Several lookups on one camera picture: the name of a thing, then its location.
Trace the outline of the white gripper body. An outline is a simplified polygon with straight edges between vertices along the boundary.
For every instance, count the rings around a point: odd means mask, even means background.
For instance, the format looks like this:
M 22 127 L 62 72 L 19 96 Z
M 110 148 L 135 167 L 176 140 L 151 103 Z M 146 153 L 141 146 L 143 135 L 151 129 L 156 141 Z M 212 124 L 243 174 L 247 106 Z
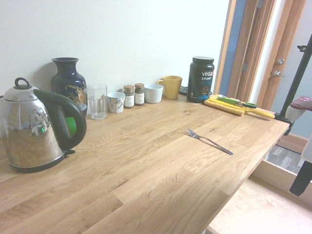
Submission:
M 307 144 L 301 153 L 301 158 L 309 163 L 312 163 L 312 135 L 308 139 Z

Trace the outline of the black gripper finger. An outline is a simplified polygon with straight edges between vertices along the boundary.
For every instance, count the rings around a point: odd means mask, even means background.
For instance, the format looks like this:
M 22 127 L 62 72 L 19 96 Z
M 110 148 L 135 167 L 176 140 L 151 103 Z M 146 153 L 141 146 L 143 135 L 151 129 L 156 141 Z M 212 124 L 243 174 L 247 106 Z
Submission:
M 296 196 L 300 196 L 307 188 L 311 179 L 312 179 L 312 164 L 308 161 L 304 161 L 299 173 L 297 174 L 290 188 L 290 192 Z

